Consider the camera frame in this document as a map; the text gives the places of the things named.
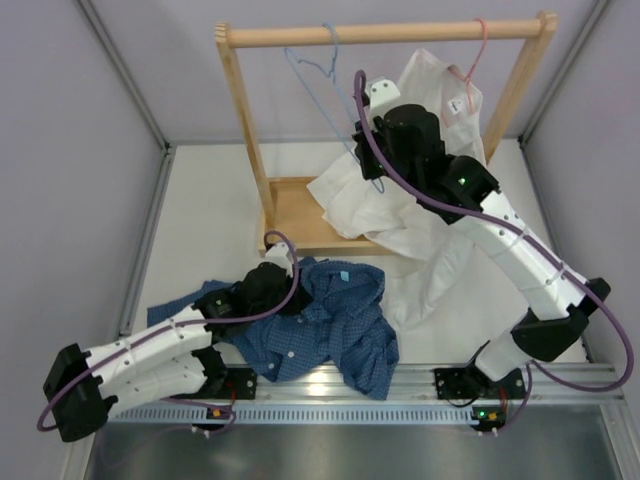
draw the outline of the gray wall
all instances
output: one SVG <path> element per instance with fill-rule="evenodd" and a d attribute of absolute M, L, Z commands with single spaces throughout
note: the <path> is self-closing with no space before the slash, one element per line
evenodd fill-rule
<path fill-rule="evenodd" d="M 609 303 L 640 352 L 640 2 L 617 0 L 527 147 L 564 257 L 613 286 Z M 624 351 L 602 317 L 588 330 L 596 358 Z M 640 377 L 627 385 L 640 425 Z"/>
<path fill-rule="evenodd" d="M 596 0 L 93 0 L 109 26 L 151 111 L 169 140 L 240 139 L 222 65 L 215 47 L 215 22 L 238 28 L 417 21 L 533 18 L 539 10 L 558 12 L 560 25 L 509 131 L 522 133 L 545 86 L 556 71 Z M 476 69 L 474 83 L 485 96 L 482 125 L 496 105 L 521 46 L 493 41 Z M 353 74 L 397 78 L 411 53 L 427 46 L 445 61 L 468 69 L 480 42 L 407 45 L 349 45 L 341 48 L 339 83 L 348 93 Z M 332 47 L 301 49 L 328 65 Z M 259 134 L 265 139 L 333 137 L 331 129 L 284 60 L 282 49 L 239 54 Z M 330 82 L 309 67 L 306 78 L 343 132 L 352 126 Z"/>
<path fill-rule="evenodd" d="M 57 479 L 42 383 L 113 328 L 160 151 L 73 2 L 1 2 L 0 65 L 0 478 Z"/>

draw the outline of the white floor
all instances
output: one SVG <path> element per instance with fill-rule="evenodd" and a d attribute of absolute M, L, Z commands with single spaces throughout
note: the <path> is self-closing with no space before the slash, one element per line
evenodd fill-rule
<path fill-rule="evenodd" d="M 339 143 L 261 146 L 269 176 L 320 174 L 342 152 Z M 514 208 L 548 242 L 522 154 L 504 140 L 490 170 Z M 136 313 L 134 332 L 146 327 L 146 309 L 197 290 L 203 281 L 236 281 L 259 262 L 260 203 L 244 145 L 179 147 Z M 384 257 L 351 257 L 384 268 Z M 476 249 L 463 278 L 421 327 L 398 332 L 402 363 L 463 363 L 489 338 L 511 327 L 526 302 L 509 279 Z M 225 362 L 244 363 L 229 345 Z M 581 345 L 558 361 L 585 362 Z"/>

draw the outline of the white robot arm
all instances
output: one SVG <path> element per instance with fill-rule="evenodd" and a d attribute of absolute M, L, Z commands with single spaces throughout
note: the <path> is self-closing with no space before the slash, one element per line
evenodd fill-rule
<path fill-rule="evenodd" d="M 62 349 L 44 385 L 62 440 L 83 438 L 109 418 L 155 400 L 221 398 L 229 375 L 250 369 L 227 369 L 212 345 L 248 328 L 236 323 L 238 317 L 277 305 L 301 309 L 309 301 L 292 278 L 292 261 L 289 246 L 277 243 L 242 282 L 204 295 L 153 327 L 84 351 L 77 344 Z M 249 373 L 255 393 L 256 375 Z M 82 375 L 86 378 L 78 381 Z M 75 385 L 60 398 L 71 382 Z"/>
<path fill-rule="evenodd" d="M 609 285 L 599 278 L 585 279 L 543 246 L 480 162 L 448 155 L 435 114 L 403 104 L 390 80 L 365 81 L 364 72 L 358 72 L 355 96 L 361 120 L 353 138 L 363 178 L 385 175 L 395 180 L 422 207 L 481 248 L 529 303 L 513 328 L 481 347 L 457 375 L 459 381 L 485 396 L 530 360 L 555 360 L 580 338 L 596 310 L 589 295 L 604 300 Z M 453 390 L 468 394 L 468 388 L 458 387 Z"/>

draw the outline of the wooden rack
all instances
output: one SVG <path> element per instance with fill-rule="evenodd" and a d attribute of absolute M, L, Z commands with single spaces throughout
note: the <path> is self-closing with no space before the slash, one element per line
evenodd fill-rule
<path fill-rule="evenodd" d="M 498 100 L 483 137 L 487 162 L 491 160 L 534 77 L 536 69 L 556 31 L 557 16 L 540 12 L 531 20 L 487 21 L 489 39 L 524 39 L 507 84 Z M 477 21 L 455 23 L 412 23 L 395 25 L 353 25 L 336 27 L 341 44 L 404 43 L 453 40 L 482 40 Z M 240 71 L 236 49 L 332 45 L 331 33 L 323 27 L 232 30 L 227 23 L 216 25 L 216 44 L 236 113 L 242 127 L 247 153 L 256 179 L 263 209 L 263 231 L 275 228 L 285 233 L 300 255 L 372 255 L 388 253 L 360 237 L 339 236 L 322 219 L 323 209 L 307 190 L 312 177 L 268 178 L 262 164 L 258 135 Z"/>

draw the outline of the wooden rod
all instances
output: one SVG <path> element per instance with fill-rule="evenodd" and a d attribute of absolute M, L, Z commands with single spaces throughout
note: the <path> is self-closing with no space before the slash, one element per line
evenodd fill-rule
<path fill-rule="evenodd" d="M 253 125 L 253 117 L 251 115 L 251 108 L 249 107 L 249 98 L 247 97 L 247 91 L 244 88 L 244 80 L 242 79 L 238 56 L 236 55 L 236 51 L 233 48 L 230 48 L 227 43 L 228 31 L 229 26 L 227 24 L 221 23 L 216 25 L 216 45 L 218 46 L 218 52 L 220 53 L 224 73 L 227 77 L 229 89 L 231 90 L 233 104 L 236 107 L 238 121 L 240 122 L 240 127 L 242 127 L 242 131 L 244 133 L 247 154 L 249 155 L 249 161 L 251 162 L 253 176 L 255 177 L 256 184 L 258 185 L 258 193 L 260 194 L 260 201 L 262 202 L 265 222 L 267 226 L 271 227 L 275 222 L 275 205 L 273 202 L 273 196 L 271 195 L 269 179 L 267 178 L 264 171 L 264 165 L 262 163 L 258 134 Z"/>
<path fill-rule="evenodd" d="M 535 38 L 542 31 L 540 19 L 487 21 L 490 39 Z M 340 43 L 403 43 L 446 40 L 482 40 L 480 22 L 407 23 L 390 25 L 350 25 L 336 27 Z M 294 47 L 332 45 L 324 27 L 227 30 L 232 48 Z"/>
<path fill-rule="evenodd" d="M 507 132 L 558 26 L 554 12 L 540 12 L 538 20 L 542 24 L 540 36 L 524 42 L 482 139 L 487 163 Z"/>

